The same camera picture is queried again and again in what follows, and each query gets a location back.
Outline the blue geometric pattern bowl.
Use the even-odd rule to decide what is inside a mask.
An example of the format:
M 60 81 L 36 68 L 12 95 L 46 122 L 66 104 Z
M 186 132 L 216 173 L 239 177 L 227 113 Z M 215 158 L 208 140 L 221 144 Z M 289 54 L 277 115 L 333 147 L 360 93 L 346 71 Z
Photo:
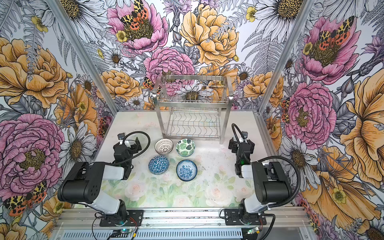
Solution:
M 149 161 L 149 171 L 154 175 L 161 175 L 165 173 L 169 168 L 169 160 L 165 156 L 155 156 Z

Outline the white bowl maroon pattern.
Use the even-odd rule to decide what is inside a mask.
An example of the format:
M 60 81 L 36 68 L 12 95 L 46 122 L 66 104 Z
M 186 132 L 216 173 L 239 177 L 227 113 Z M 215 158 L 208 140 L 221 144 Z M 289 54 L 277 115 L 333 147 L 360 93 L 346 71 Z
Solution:
M 170 139 L 160 139 L 155 143 L 155 151 L 159 155 L 167 155 L 174 148 L 174 143 Z

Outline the green leaf pattern bowl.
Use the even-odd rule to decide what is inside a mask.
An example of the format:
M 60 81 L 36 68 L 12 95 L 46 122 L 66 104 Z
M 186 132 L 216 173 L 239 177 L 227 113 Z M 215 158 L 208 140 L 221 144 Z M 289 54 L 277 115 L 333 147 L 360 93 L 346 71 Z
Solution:
M 195 142 L 191 139 L 182 139 L 176 144 L 176 151 L 182 157 L 191 156 L 195 152 Z

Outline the blue floral pattern bowl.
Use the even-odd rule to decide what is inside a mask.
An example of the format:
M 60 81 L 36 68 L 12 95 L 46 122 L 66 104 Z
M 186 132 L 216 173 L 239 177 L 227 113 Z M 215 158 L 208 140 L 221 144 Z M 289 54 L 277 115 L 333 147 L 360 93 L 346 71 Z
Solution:
M 182 160 L 176 167 L 177 176 L 181 181 L 189 182 L 198 174 L 197 165 L 191 160 Z

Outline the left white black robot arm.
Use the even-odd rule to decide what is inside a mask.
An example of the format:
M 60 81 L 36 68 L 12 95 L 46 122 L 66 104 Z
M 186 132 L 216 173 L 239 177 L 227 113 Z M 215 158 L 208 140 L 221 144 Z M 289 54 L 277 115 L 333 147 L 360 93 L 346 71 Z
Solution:
M 81 204 L 102 213 L 116 225 L 128 221 L 129 214 L 124 201 L 111 197 L 101 190 L 103 180 L 127 180 L 132 172 L 132 159 L 142 147 L 138 139 L 129 140 L 128 147 L 122 141 L 114 145 L 112 163 L 95 162 L 93 164 L 76 163 L 64 179 L 58 190 L 58 199 L 71 204 Z

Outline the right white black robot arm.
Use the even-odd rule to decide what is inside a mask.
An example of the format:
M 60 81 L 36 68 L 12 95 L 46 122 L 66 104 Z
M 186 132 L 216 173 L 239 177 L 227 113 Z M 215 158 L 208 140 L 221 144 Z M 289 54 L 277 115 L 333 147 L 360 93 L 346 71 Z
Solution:
M 264 225 L 265 211 L 284 206 L 297 194 L 286 177 L 280 162 L 267 157 L 255 162 L 246 158 L 254 152 L 255 144 L 250 141 L 229 141 L 229 150 L 236 154 L 235 173 L 243 179 L 250 179 L 254 183 L 255 192 L 243 198 L 237 210 L 224 209 L 227 226 L 236 225 Z

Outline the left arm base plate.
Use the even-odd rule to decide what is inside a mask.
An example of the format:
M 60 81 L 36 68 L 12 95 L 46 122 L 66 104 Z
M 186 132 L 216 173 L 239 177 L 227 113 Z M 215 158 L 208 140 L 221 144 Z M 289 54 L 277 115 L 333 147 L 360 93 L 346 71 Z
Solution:
M 100 227 L 140 227 L 144 210 L 127 210 L 126 214 L 106 215 L 99 223 Z

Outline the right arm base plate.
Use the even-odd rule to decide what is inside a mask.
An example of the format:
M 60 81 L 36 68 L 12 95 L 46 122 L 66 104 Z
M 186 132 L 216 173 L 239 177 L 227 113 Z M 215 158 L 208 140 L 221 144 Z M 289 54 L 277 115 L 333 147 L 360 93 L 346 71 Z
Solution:
M 267 220 L 259 214 L 249 214 L 239 209 L 222 209 L 220 217 L 225 220 L 227 226 L 266 225 Z

